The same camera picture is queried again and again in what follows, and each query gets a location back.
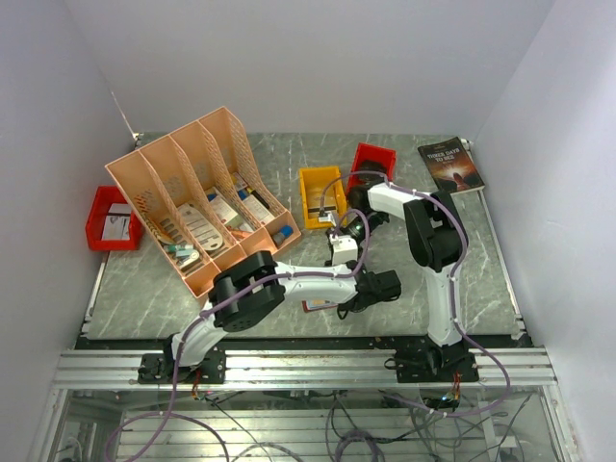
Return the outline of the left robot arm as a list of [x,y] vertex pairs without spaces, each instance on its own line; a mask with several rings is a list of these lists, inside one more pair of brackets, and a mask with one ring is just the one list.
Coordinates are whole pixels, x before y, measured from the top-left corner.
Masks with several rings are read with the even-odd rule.
[[345,312],[362,312],[401,294],[393,270],[368,271],[357,261],[333,267],[298,267],[258,251],[218,274],[192,322],[165,343],[162,370],[185,382],[227,334],[256,326],[284,301],[324,300]]

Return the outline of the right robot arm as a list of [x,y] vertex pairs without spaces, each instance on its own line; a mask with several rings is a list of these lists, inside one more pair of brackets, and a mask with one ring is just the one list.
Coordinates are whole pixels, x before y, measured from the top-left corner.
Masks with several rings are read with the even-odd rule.
[[410,191],[380,181],[351,187],[347,202],[368,222],[353,221],[344,228],[346,234],[365,244],[375,227],[391,217],[400,218],[405,223],[411,255],[424,269],[429,308],[427,346],[399,355],[395,365],[405,373],[415,370],[421,377],[438,381],[471,365],[459,320],[459,272],[469,239],[451,194],[444,190]]

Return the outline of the black credit card stack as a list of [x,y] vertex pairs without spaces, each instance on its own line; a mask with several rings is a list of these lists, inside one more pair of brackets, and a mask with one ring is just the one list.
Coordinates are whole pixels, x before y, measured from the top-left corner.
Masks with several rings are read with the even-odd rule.
[[364,159],[357,166],[357,171],[376,171],[381,173],[386,173],[388,171],[387,167],[380,162],[372,159]]

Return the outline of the red card holder wallet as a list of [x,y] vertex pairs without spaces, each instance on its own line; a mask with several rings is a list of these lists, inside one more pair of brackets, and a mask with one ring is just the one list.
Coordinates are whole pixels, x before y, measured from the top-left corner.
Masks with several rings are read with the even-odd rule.
[[337,308],[338,304],[329,300],[303,300],[302,309],[305,313],[312,313],[319,310]]

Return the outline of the pink file organizer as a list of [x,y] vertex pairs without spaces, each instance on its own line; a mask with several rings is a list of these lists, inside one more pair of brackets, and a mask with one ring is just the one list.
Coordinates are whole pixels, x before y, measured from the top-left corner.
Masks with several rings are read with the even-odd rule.
[[[106,169],[159,249],[194,246],[197,258],[165,257],[195,298],[247,256],[259,250],[279,256],[301,238],[291,212],[262,180],[242,123],[225,107]],[[277,248],[271,235],[284,225],[294,233]]]

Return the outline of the yellow plastic bin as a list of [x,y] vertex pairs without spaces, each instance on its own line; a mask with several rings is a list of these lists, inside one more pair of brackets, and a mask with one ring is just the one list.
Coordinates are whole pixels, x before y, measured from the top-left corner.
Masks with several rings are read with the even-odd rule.
[[324,211],[341,217],[347,211],[347,199],[341,172],[336,166],[304,167],[299,170],[299,191],[302,200],[304,227],[322,229],[331,224],[321,222],[321,202]]

